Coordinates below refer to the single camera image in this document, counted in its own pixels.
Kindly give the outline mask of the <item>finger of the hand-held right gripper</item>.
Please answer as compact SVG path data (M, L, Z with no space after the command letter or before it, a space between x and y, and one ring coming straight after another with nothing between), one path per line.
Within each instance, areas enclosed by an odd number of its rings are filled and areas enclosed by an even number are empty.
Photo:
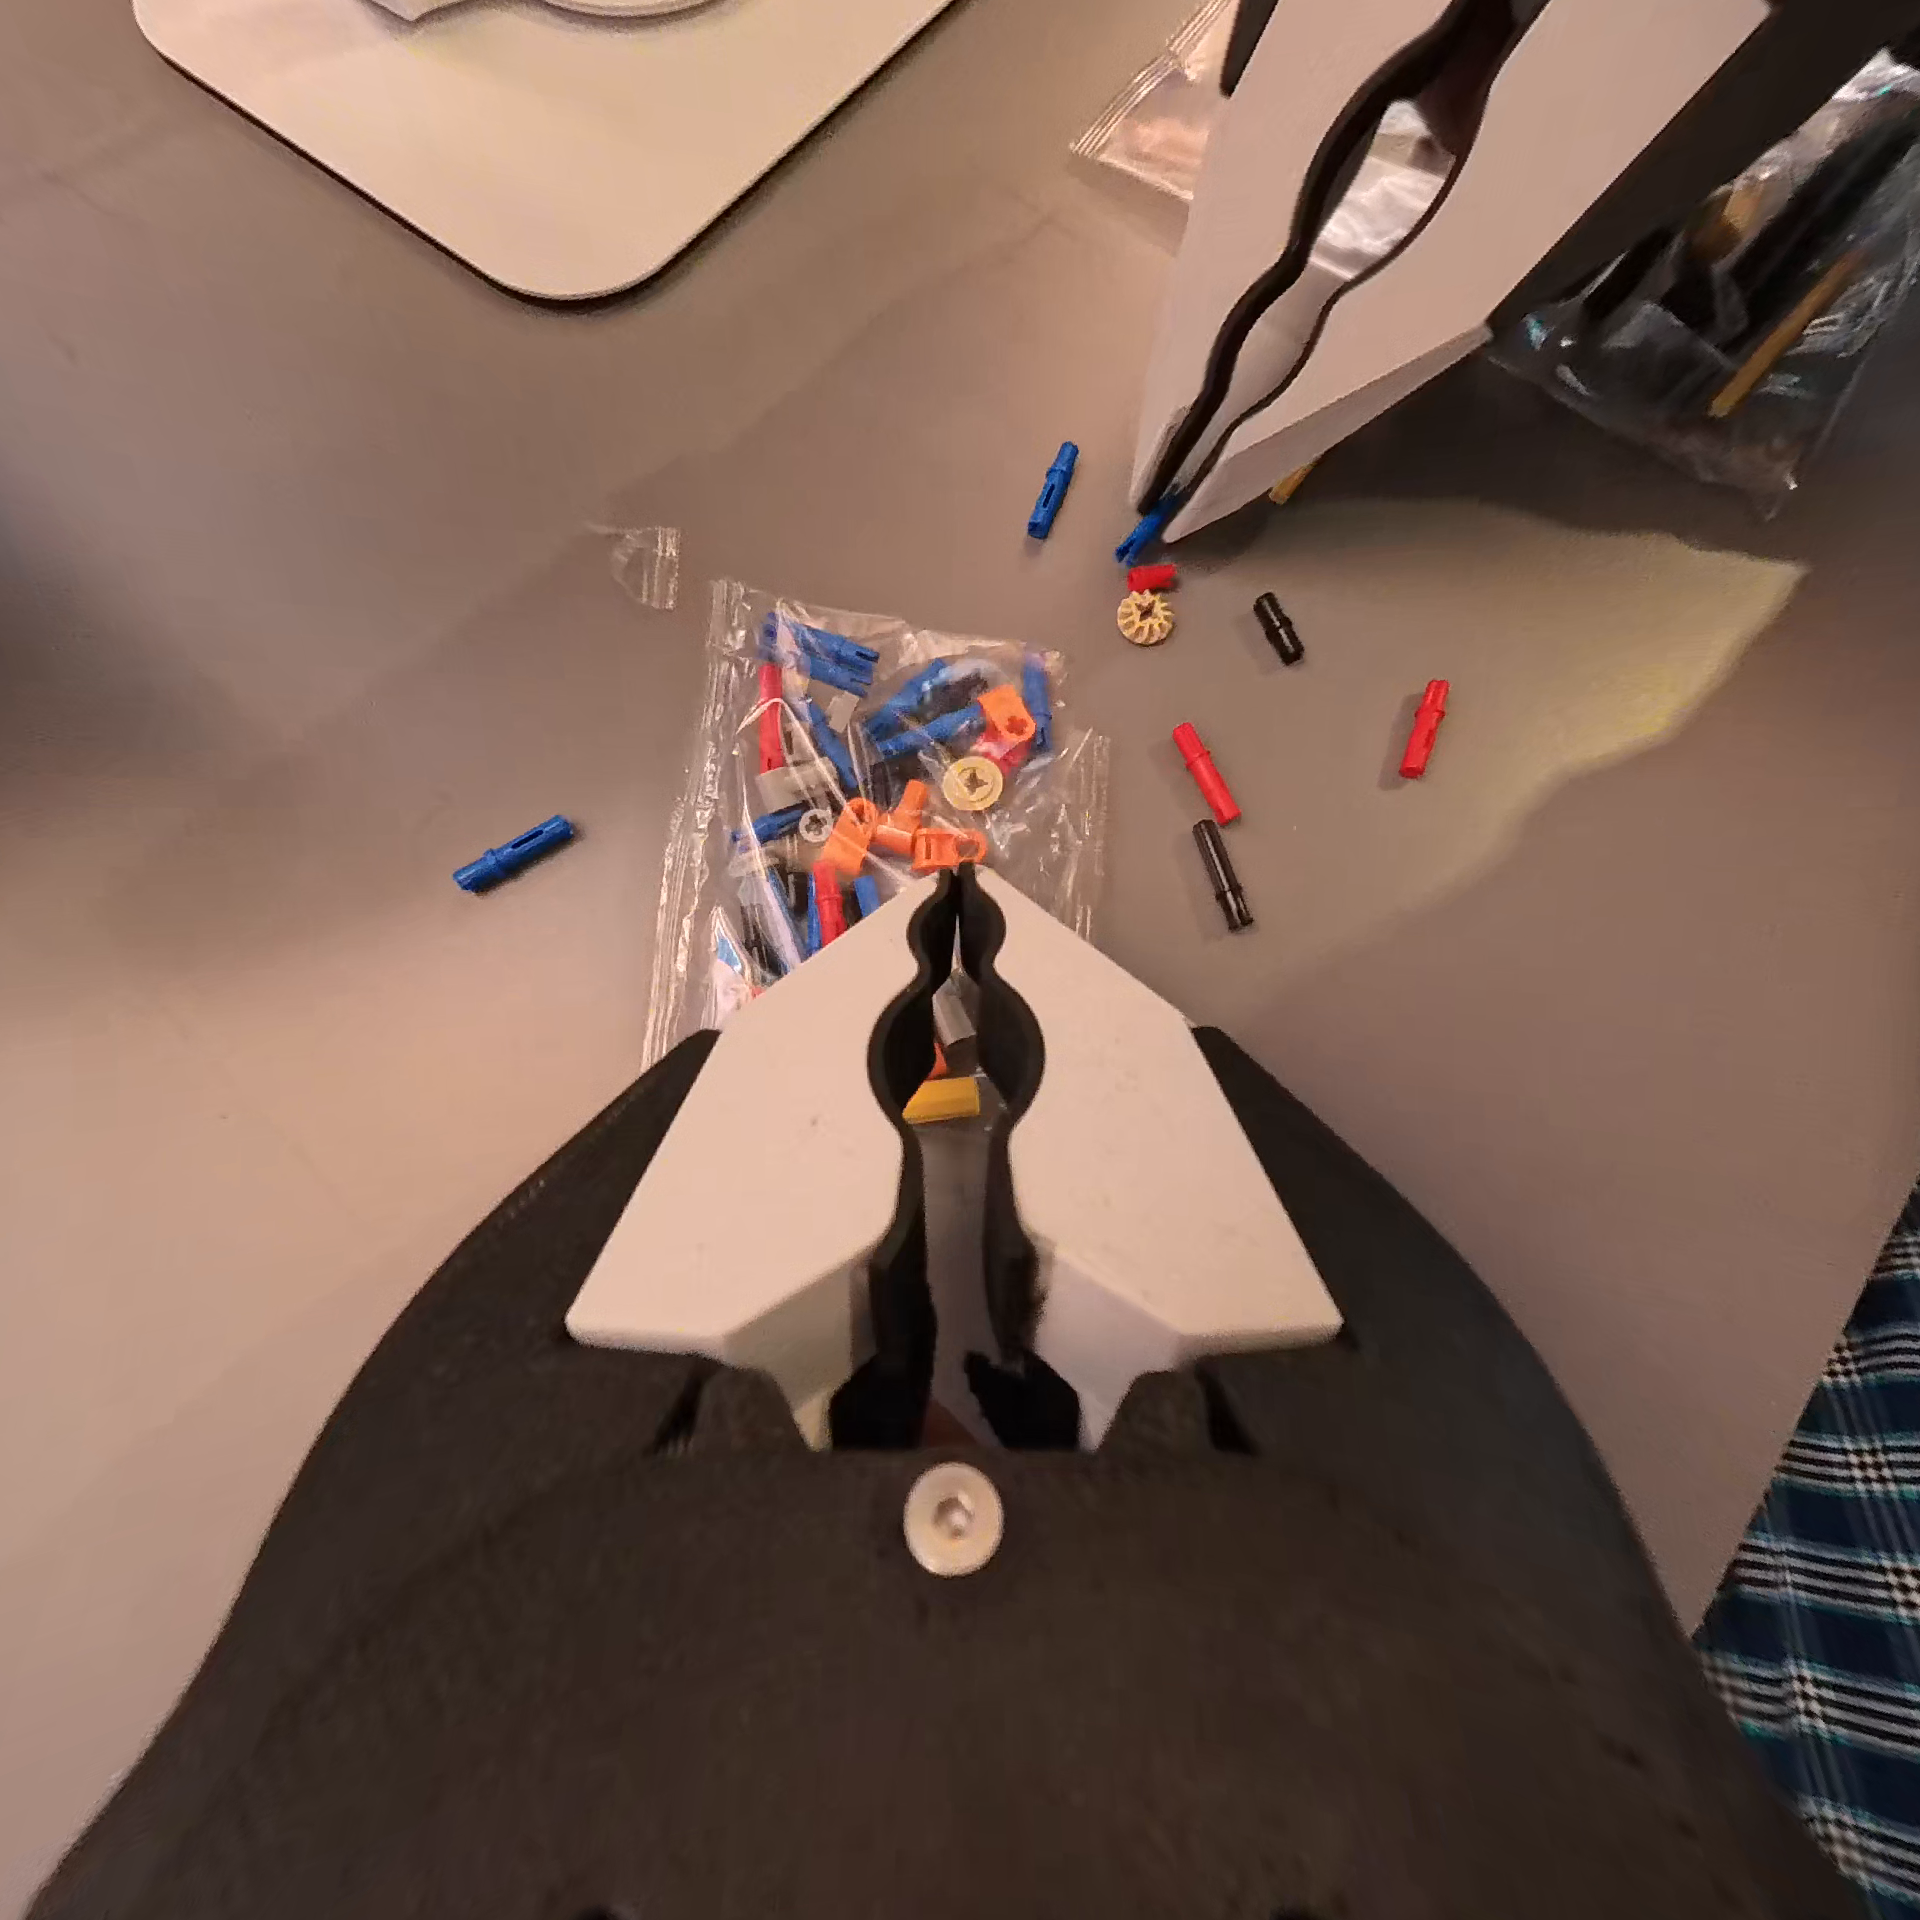
M1499 5L1241 5L1233 93L1212 130L1148 357L1132 501L1217 519L1357 421L1350 395L1396 348L1338 369L1347 299L1385 291L1389 237L1357 268L1317 261L1387 113L1412 105L1451 158L1501 58Z
M1187 540L1490 337L1501 299L1767 26L1767 5L1554 2L1513 29L1471 137L1362 273L1311 273L1389 105L1506 5L1276 5L1223 105L1159 319L1163 537Z

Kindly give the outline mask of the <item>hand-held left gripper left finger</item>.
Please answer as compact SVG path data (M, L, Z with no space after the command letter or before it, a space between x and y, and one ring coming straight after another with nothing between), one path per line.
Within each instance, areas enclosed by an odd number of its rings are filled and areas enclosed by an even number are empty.
M595 1348L764 1374L809 1443L907 1450L930 1399L922 1149L954 881L914 881L697 1035L697 1066L567 1309Z

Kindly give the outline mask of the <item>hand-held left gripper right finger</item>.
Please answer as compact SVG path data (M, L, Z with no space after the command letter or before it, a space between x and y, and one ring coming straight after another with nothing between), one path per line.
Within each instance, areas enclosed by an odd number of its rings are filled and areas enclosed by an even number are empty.
M955 883L990 1135L990 1348L1009 1450L1095 1450L1142 1375L1330 1342L1342 1313L1189 1017L1010 883Z

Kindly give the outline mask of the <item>clear bag of lego pieces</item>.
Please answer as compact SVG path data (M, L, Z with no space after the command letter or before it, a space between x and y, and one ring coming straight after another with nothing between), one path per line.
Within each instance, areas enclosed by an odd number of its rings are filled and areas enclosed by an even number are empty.
M957 867L1093 934L1110 745L1060 651L726 581L697 721L662 853L646 1066Z

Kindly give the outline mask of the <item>clear empty plastic bag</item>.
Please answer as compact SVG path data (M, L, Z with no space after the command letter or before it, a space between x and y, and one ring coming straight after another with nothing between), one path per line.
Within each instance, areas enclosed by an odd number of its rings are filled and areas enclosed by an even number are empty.
M1073 150L1189 204L1217 119L1234 2L1206 2L1165 42ZM1349 282L1401 245L1427 215L1454 158L1412 103L1391 103L1311 247L1311 270Z

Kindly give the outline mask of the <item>clear bag of dark pieces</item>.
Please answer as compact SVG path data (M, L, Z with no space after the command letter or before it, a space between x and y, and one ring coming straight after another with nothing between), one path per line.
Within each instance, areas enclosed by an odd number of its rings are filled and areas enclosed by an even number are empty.
M1915 282L1918 75L1881 52L1487 355L1614 439L1775 511Z

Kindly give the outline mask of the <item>torn clear plastic scrap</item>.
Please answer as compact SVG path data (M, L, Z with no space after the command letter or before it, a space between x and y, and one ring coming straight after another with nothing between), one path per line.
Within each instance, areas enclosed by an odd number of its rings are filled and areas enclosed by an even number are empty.
M613 581L646 610L670 612L681 599L681 527L670 523L613 525L588 523L588 532L607 548Z

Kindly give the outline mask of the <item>white moulded plastic piece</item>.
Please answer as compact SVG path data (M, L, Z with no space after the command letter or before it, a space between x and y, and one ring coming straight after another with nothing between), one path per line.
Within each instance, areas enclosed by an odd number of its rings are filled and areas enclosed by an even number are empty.
M567 17L589 22L618 26L655 22L679 17L694 17L715 9L715 2L372 2L387 17L415 26L446 14L503 14L507 9L533 9L538 17Z

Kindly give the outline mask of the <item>white rounded board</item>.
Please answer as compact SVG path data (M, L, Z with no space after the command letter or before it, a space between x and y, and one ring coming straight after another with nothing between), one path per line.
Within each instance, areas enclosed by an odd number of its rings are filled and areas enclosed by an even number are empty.
M947 2L715 2L623 28L529 9L134 2L146 43L501 291L659 277Z

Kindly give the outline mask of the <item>blue plaid clothing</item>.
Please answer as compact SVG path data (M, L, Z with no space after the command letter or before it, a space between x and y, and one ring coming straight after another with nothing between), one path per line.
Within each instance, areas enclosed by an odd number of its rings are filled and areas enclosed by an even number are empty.
M1721 1705L1875 1916L1918 1916L1918 1196L1693 1637Z

